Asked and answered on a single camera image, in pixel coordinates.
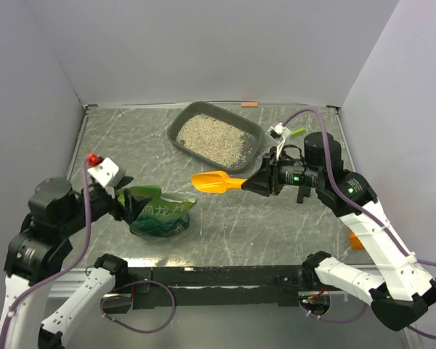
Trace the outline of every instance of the gray plastic litter tray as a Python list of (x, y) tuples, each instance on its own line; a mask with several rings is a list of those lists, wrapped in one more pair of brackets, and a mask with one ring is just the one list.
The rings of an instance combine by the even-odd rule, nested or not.
[[(181, 130), (182, 126), (191, 118), (193, 118), (196, 115), (205, 114), (211, 118), (214, 118), (216, 120), (220, 120), (225, 122), (226, 124), (229, 124), (231, 126), (234, 126), (237, 129), (240, 129), (250, 135), (246, 142), (245, 142), (245, 149), (246, 151), (243, 152), (243, 160), (239, 161), (238, 164), (233, 165), (234, 167), (228, 168), (223, 166), (222, 164), (218, 164), (200, 154), (197, 154), (196, 152), (187, 149), (183, 145), (181, 145), (179, 142), (177, 142), (177, 135), (179, 131)], [(223, 108), (217, 107), (215, 105), (212, 105), (210, 103), (206, 102), (194, 102), (189, 104), (173, 121), (173, 123), (168, 128), (168, 139), (173, 145), (178, 148), (179, 150), (185, 152), (186, 154), (189, 154), (195, 159), (198, 159), (199, 161), (202, 161), (212, 167), (215, 167), (217, 169), (221, 169), (229, 174), (239, 173), (243, 171), (254, 159), (255, 155), (257, 154), (257, 151), (259, 150), (260, 146), (263, 142), (263, 130), (258, 125), (255, 124), (253, 121), (249, 121), (242, 116), (239, 116), (237, 114), (231, 113), (230, 111), (226, 111)]]

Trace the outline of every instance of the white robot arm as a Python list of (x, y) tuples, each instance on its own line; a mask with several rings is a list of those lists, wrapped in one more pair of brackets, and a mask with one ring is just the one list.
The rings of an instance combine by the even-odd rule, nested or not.
[[(269, 130), (277, 139), (283, 138), (285, 131), (284, 127)], [(299, 187), (297, 202), (302, 203), (314, 188), (318, 199), (359, 238), (381, 275), (366, 273), (328, 253), (317, 252), (302, 264), (307, 270), (306, 282), (335, 286), (356, 296), (371, 305), (376, 317), (392, 330), (399, 331), (412, 324), (436, 302), (436, 279), (423, 269), (390, 225), (374, 190), (362, 175), (344, 169), (341, 145), (330, 134), (327, 140), (322, 132), (307, 135), (304, 156), (299, 149), (299, 159), (287, 154), (289, 148), (297, 147), (284, 145), (280, 151), (271, 147), (260, 169), (241, 189), (270, 196), (278, 195), (284, 185), (295, 185)], [(327, 159), (331, 163), (330, 174)], [(386, 226), (378, 226), (372, 218)]]

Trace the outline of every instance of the orange part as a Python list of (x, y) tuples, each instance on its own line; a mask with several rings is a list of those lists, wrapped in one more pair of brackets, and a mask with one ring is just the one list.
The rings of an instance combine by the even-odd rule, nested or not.
[(352, 249), (365, 249), (365, 247), (363, 247), (362, 243), (360, 242), (358, 237), (354, 234), (354, 232), (350, 233), (349, 240)]
[(242, 102), (242, 108), (257, 108), (259, 106), (258, 102)]

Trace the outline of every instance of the green bag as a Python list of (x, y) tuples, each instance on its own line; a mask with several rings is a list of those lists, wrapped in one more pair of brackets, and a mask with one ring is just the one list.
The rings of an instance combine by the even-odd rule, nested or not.
[[(189, 228), (189, 210), (197, 203), (192, 193), (162, 193), (159, 185), (130, 187), (134, 196), (152, 196), (152, 201), (129, 226), (134, 235), (173, 236)], [(118, 200), (124, 204), (124, 195)]]

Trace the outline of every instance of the white wall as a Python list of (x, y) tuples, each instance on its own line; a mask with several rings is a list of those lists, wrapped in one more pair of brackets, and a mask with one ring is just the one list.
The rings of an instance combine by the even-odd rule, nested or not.
[(0, 0), (0, 313), (4, 261), (36, 185), (64, 175), (82, 108), (22, 0)]
[[(399, 2), (341, 112), (358, 171), (407, 245), (436, 261), (436, 0)], [(436, 306), (419, 325), (436, 334)]]
[(25, 0), (83, 103), (341, 105), (397, 0)]

